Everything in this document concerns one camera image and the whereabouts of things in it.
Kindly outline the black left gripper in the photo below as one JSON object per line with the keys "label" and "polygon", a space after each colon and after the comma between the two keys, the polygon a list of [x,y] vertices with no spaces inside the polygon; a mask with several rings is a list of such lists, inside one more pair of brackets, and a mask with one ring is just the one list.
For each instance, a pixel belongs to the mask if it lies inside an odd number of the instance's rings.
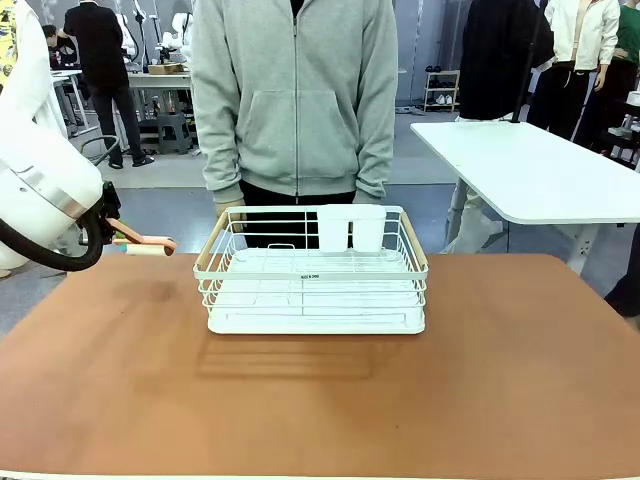
{"label": "black left gripper", "polygon": [[116,229],[109,222],[110,219],[120,219],[121,202],[111,181],[103,182],[102,197],[99,202],[98,221],[102,235],[102,243],[109,245],[116,235]]}

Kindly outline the person right hand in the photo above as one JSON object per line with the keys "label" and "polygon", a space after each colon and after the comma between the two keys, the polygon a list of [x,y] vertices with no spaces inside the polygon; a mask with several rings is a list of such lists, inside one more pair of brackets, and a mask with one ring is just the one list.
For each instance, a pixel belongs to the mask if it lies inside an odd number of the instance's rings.
{"label": "person right hand", "polygon": [[243,199],[232,202],[216,202],[215,212],[217,221],[224,227],[229,226],[233,233],[242,233],[246,226],[247,215],[244,210],[240,211],[240,208],[245,207]]}

